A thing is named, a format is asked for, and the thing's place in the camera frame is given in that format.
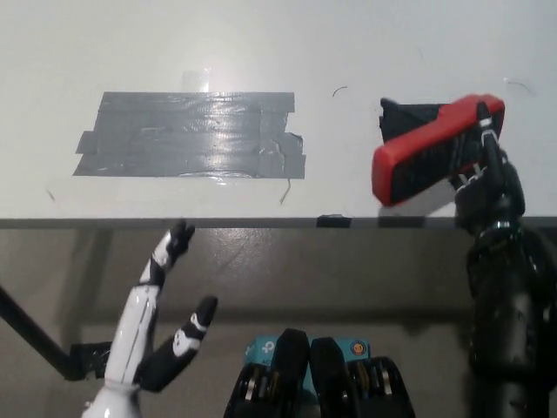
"red object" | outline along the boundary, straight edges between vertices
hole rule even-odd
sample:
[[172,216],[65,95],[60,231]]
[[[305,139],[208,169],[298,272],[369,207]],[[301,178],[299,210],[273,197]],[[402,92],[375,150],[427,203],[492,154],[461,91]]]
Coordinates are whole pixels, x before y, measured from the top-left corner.
[[[393,138],[375,150],[372,162],[372,191],[384,206],[394,206],[404,201],[393,200],[395,168],[425,149],[453,140],[461,133],[475,127],[478,124],[477,104],[479,101],[486,103],[492,115],[500,114],[500,125],[502,126],[505,103],[489,94],[472,94],[442,106],[438,117],[433,122]],[[463,169],[466,168],[458,167],[455,172],[448,172],[446,176],[462,172]],[[423,192],[431,185],[417,190],[413,196]]]

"blue component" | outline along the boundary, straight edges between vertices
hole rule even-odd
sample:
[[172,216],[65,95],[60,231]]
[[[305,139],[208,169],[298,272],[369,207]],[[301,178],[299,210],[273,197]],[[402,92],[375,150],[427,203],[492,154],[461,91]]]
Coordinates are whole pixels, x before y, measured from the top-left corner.
[[[309,337],[310,344],[315,337]],[[266,366],[271,365],[272,354],[274,353],[277,335],[262,335],[256,337],[245,350],[244,364],[259,363]],[[335,338],[334,339],[345,356],[345,361],[368,359],[371,357],[369,341],[354,338]],[[318,403],[315,388],[312,382],[312,372],[308,366],[304,380],[305,399],[304,403]]]

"black metal frame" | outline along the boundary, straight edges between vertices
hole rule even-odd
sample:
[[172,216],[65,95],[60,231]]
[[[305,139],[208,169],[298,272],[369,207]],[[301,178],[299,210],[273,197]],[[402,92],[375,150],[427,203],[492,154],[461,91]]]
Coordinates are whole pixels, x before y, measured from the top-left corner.
[[111,342],[73,344],[67,354],[7,293],[0,287],[0,318],[5,320],[35,351],[67,381],[82,381],[91,373],[104,377]]

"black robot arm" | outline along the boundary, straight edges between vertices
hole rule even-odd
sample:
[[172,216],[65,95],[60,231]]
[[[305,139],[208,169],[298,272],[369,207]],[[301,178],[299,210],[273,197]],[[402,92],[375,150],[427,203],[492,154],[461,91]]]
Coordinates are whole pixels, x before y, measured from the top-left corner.
[[458,224],[475,238],[466,263],[474,301],[473,418],[548,417],[557,274],[539,237],[520,223],[520,181],[484,104],[478,119],[486,168],[455,199]]

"white surface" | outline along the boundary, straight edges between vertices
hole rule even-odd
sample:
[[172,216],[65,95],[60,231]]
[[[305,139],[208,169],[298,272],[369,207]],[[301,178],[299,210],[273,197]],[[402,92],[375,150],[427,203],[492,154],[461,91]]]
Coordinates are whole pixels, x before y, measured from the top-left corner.
[[[527,216],[555,217],[556,20],[553,0],[3,1],[0,220],[298,226],[342,214],[365,223],[380,209],[370,181],[379,99],[471,92],[506,101],[501,143]],[[282,205],[286,180],[71,176],[104,91],[181,91],[185,71],[205,68],[210,91],[295,92],[287,131],[304,138],[305,179]],[[452,205],[432,213],[452,215]]]

